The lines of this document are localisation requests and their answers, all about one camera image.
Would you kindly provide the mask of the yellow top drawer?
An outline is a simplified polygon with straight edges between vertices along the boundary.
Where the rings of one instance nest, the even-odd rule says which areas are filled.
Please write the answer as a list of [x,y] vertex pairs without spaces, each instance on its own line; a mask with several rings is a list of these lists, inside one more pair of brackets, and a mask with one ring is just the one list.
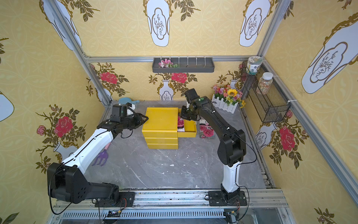
[[[181,109],[178,109],[178,116],[180,116]],[[178,132],[178,138],[195,138],[197,134],[196,121],[184,120],[185,132]]]

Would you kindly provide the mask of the pink rose seed bag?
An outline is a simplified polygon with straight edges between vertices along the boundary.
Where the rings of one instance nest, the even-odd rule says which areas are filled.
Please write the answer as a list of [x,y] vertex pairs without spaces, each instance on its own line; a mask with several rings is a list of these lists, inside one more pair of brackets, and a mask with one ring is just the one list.
[[178,125],[177,125],[178,132],[185,132],[185,123],[184,120],[178,116]]
[[200,128],[200,138],[202,139],[214,139],[215,138],[215,131],[209,125],[209,123],[205,119],[200,119],[199,121],[199,128]]

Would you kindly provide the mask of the yellow three-drawer cabinet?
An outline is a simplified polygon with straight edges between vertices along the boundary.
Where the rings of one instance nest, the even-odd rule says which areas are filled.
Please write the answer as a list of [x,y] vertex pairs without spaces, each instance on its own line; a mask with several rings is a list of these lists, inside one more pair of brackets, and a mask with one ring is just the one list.
[[142,134],[149,149],[178,149],[178,108],[148,107]]

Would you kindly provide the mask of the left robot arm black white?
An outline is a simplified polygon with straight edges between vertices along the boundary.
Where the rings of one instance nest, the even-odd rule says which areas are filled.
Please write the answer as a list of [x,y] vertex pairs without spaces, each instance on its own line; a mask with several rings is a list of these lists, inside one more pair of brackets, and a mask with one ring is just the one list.
[[52,163],[47,170],[48,196],[78,204],[87,199],[120,202],[119,187],[110,183],[91,183],[84,176],[92,161],[102,149],[123,130],[134,130],[148,121],[148,117],[133,112],[131,115],[111,116],[101,122],[93,135],[70,157],[61,163]]

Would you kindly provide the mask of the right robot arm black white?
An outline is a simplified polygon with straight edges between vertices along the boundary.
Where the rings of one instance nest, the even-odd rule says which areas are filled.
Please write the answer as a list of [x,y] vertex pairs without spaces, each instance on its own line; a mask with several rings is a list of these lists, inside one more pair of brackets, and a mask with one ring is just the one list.
[[189,106],[182,107],[181,118],[185,120],[205,119],[219,138],[218,157],[224,165],[221,184],[225,200],[235,198],[240,193],[237,183],[238,168],[246,155],[246,136],[242,130],[232,127],[215,109],[207,97],[187,97]]

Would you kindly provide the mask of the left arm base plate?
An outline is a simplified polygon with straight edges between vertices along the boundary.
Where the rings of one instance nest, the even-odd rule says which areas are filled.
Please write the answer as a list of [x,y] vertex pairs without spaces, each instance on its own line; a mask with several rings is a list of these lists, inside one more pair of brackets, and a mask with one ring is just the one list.
[[95,207],[132,207],[135,199],[134,191],[115,192],[109,199],[94,201]]

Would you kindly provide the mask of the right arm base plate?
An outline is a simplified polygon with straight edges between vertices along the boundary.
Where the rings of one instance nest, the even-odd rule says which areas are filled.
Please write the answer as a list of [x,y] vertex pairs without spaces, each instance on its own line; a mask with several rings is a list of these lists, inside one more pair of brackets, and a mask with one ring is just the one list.
[[229,193],[228,195],[222,191],[209,191],[208,201],[210,206],[247,206],[248,201],[245,193],[241,190]]

